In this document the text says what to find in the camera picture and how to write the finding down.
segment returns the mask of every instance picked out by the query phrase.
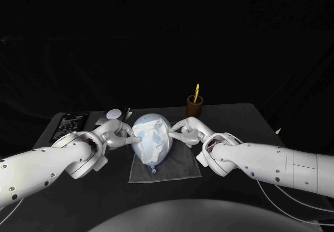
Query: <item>table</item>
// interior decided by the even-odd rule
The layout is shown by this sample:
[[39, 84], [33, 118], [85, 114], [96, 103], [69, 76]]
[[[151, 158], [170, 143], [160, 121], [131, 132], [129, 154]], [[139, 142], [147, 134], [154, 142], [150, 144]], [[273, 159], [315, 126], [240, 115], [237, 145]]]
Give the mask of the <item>table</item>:
[[[185, 118], [185, 107], [134, 109], [128, 124], [148, 113], [161, 114], [175, 123]], [[90, 112], [83, 131], [93, 129], [93, 124], [103, 111]], [[49, 139], [63, 113], [54, 115], [33, 148], [50, 146]], [[265, 119], [252, 104], [204, 105], [198, 118], [214, 132], [229, 132], [243, 142], [283, 146]], [[191, 148], [197, 155], [201, 145]], [[79, 231], [85, 232], [112, 216], [126, 210], [167, 200], [214, 199], [245, 203], [281, 213], [263, 196], [255, 180], [240, 170], [233, 170], [226, 177], [214, 174], [200, 164], [203, 178], [164, 181], [145, 184], [128, 184], [132, 162], [129, 147], [124, 146], [108, 154], [108, 164], [102, 169], [75, 180], [66, 172], [54, 183], [29, 196], [16, 212], [0, 226], [4, 231]], [[332, 218], [331, 214], [309, 209], [295, 203], [275, 188], [262, 184], [266, 194], [276, 205], [295, 217], [305, 220]], [[296, 189], [286, 192], [305, 203], [332, 209], [328, 200], [318, 194]]]

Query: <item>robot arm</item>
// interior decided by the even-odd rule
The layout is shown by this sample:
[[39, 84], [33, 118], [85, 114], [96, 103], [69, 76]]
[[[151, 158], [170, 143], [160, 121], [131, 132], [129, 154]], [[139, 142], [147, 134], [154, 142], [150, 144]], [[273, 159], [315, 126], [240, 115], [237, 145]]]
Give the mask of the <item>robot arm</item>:
[[[193, 122], [187, 127], [203, 128], [198, 120]], [[187, 133], [173, 132], [168, 135], [185, 143], [190, 138]], [[229, 133], [204, 135], [203, 150], [196, 158], [217, 175], [226, 176], [239, 168], [255, 180], [334, 197], [332, 156], [279, 146], [242, 143]]]
[[141, 141], [129, 125], [116, 119], [92, 132], [73, 132], [52, 145], [0, 160], [0, 208], [50, 186], [63, 170], [73, 179], [106, 164], [105, 148]]

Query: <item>cable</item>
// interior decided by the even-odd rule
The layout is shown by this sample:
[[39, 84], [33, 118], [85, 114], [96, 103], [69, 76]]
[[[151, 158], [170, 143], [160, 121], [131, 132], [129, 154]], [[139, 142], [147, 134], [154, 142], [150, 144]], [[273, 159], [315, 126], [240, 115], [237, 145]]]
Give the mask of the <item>cable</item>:
[[315, 206], [311, 206], [311, 205], [302, 203], [299, 200], [296, 200], [296, 199], [282, 190], [282, 188], [281, 188], [278, 185], [275, 185], [275, 186], [276, 186], [278, 189], [285, 193], [285, 195], [286, 195], [293, 201], [296, 201], [299, 204], [302, 204], [304, 206], [306, 206], [306, 207], [309, 207], [309, 208], [314, 208], [314, 209], [317, 209], [317, 210], [322, 210], [322, 211], [327, 211], [327, 212], [334, 213], [334, 210], [322, 209], [322, 208], [318, 208], [318, 207], [315, 207]]
[[[265, 194], [265, 196], [266, 196], [269, 202], [273, 204], [273, 202], [270, 201], [270, 199], [269, 199], [269, 197], [268, 197], [268, 195], [266, 195], [266, 193], [265, 193], [265, 191], [263, 191], [263, 189], [262, 189], [260, 184], [259, 184], [259, 187], [260, 187], [260, 190], [262, 190], [262, 192], [263, 192], [263, 194]], [[285, 213], [285, 214], [286, 214], [289, 217], [292, 217], [295, 220], [302, 221], [302, 222], [305, 222], [305, 223], [308, 223], [308, 224], [321, 225], [321, 226], [334, 226], [334, 224], [324, 224], [324, 223], [314, 223], [314, 222], [304, 221], [304, 220], [295, 218], [293, 216], [291, 216], [288, 213]]]
[[[24, 199], [24, 198], [23, 198], [23, 199]], [[20, 205], [20, 203], [21, 203], [23, 199], [20, 200], [20, 202], [18, 202], [18, 204], [17, 204], [16, 208], [18, 207], [18, 205]], [[16, 208], [14, 208], [14, 209], [13, 209], [13, 211], [10, 212], [8, 216], [14, 213]], [[8, 216], [6, 217], [6, 219], [8, 218]], [[4, 223], [6, 219], [1, 221], [1, 223]], [[0, 225], [1, 225], [1, 223], [0, 223]]]

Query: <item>towel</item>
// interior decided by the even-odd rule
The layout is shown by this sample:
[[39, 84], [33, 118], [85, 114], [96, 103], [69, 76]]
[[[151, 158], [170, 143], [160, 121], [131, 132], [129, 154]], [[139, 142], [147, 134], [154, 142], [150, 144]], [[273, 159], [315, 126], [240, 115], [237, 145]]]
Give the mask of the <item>towel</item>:
[[155, 169], [157, 173], [152, 173], [151, 167], [142, 164], [134, 154], [128, 183], [152, 183], [201, 177], [191, 149], [177, 139], [174, 139], [168, 154]]

